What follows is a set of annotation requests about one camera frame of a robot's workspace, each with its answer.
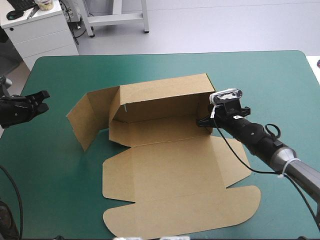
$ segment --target green table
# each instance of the green table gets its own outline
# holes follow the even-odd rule
[[[83,152],[66,115],[86,92],[199,73],[208,73],[218,90],[241,89],[242,104],[252,109],[248,119],[277,124],[281,140],[296,149],[303,161],[320,169],[320,88],[299,51],[42,57],[33,67],[23,94],[48,90],[51,98],[45,102],[50,110],[29,123],[10,127],[0,139],[0,162],[12,174],[23,200],[23,236],[113,237],[102,214],[127,203],[103,197],[102,163],[126,147],[109,141],[106,129]],[[269,169],[248,151],[247,156],[253,168]],[[259,209],[251,219],[190,235],[320,237],[307,207],[286,179],[252,173],[235,186],[246,185],[261,190]],[[0,197],[19,223],[15,192],[2,173]]]

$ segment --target white label sticker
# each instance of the white label sticker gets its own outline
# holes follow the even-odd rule
[[[234,118],[234,119],[243,119],[244,117],[237,115],[237,116],[233,116],[233,118]]]

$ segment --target cardboard box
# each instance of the cardboard box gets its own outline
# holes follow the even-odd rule
[[[226,189],[250,171],[212,129],[196,125],[214,91],[206,74],[121,85],[88,92],[67,115],[84,150],[108,127],[111,141],[131,147],[103,163],[103,196],[134,202],[103,214],[117,237],[222,228],[257,210],[257,187]],[[249,164],[242,145],[229,141]]]

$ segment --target white drawer cabinet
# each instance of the white drawer cabinet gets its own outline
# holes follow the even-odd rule
[[[35,39],[41,36],[68,30],[67,22],[61,14],[46,17],[4,29],[13,44]]]
[[[22,58],[74,44],[69,30],[55,32],[14,44]]]
[[[0,25],[31,70],[40,57],[79,55],[58,0],[53,9],[38,10],[27,19],[32,9],[15,20],[7,20],[3,13],[13,10],[7,0],[0,0]]]
[[[78,50],[74,44],[68,45],[68,46],[63,46],[54,50],[46,51],[39,53],[37,55],[29,56],[23,59],[25,64],[29,69],[31,69],[37,59],[41,57],[46,57],[46,56],[76,56],[78,55]]]

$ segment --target drawer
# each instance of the drawer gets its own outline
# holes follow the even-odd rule
[[[13,27],[8,27],[4,30],[9,36],[11,42],[13,44],[17,44],[67,29],[68,25],[64,15],[59,14],[39,19],[37,21],[31,21]]]
[[[23,59],[27,67],[32,70],[36,60],[38,58],[44,57],[44,56],[78,56],[78,50],[75,44],[60,47],[58,49],[54,49],[47,52],[42,52],[37,55],[29,56]]]
[[[32,55],[58,49],[71,44],[75,44],[75,42],[68,29],[16,43],[14,46],[22,58],[27,58]]]

